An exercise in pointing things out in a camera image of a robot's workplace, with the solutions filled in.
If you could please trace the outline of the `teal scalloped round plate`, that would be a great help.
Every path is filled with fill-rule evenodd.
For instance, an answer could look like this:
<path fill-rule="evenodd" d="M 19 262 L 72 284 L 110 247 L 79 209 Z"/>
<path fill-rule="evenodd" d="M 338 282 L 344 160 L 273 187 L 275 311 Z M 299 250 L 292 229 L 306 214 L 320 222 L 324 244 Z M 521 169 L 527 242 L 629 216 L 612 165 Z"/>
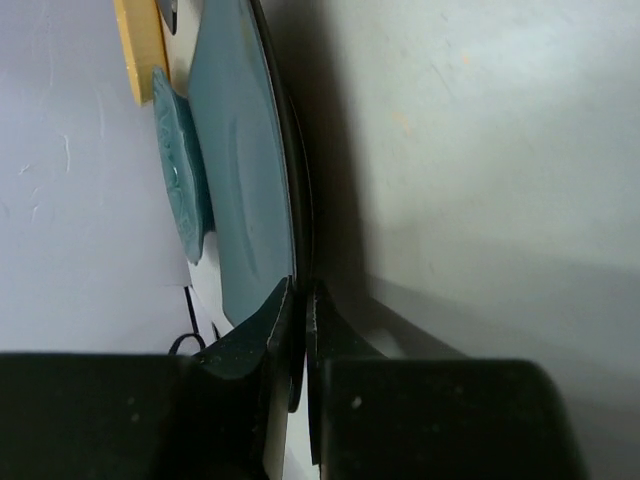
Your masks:
<path fill-rule="evenodd" d="M 166 192 L 185 256 L 196 265 L 206 234 L 215 229 L 203 155 L 188 100 L 174 90 L 162 68 L 153 68 L 151 81 Z"/>

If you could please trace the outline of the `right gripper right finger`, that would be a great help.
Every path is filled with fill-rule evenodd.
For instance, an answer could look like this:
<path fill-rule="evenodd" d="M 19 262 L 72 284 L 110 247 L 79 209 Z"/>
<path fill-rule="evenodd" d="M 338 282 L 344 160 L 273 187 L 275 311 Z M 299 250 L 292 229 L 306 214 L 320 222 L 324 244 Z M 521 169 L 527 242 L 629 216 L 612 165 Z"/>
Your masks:
<path fill-rule="evenodd" d="M 339 313 L 326 285 L 314 280 L 306 305 L 306 372 L 312 464 L 322 473 L 323 370 L 334 357 L 385 358 Z"/>

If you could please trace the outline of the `teal square plate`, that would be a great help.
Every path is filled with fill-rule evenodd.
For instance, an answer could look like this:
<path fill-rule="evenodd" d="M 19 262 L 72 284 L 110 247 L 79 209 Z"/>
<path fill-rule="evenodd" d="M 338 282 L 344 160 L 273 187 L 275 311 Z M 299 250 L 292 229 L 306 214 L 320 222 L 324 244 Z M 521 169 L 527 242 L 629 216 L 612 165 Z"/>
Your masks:
<path fill-rule="evenodd" d="M 249 319 L 312 263 L 309 174 L 300 128 L 258 1 L 207 1 L 188 80 L 230 323 Z"/>

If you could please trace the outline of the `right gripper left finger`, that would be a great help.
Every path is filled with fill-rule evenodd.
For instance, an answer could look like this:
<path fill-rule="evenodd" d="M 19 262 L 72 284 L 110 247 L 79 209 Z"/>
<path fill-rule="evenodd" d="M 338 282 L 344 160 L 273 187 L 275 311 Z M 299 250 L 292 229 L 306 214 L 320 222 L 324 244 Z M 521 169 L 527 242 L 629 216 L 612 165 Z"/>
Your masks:
<path fill-rule="evenodd" d="M 293 289 L 283 278 L 249 319 L 198 356 L 199 455 L 224 479 L 280 479 L 289 412 Z"/>

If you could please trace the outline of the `yellow small square plate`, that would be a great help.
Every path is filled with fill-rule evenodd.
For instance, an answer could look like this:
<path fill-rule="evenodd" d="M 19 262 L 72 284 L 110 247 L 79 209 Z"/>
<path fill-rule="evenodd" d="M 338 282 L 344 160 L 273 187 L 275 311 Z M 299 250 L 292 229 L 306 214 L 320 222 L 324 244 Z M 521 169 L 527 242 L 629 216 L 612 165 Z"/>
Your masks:
<path fill-rule="evenodd" d="M 114 0 L 126 71 L 137 105 L 153 99 L 152 71 L 167 68 L 162 15 L 154 0 Z"/>

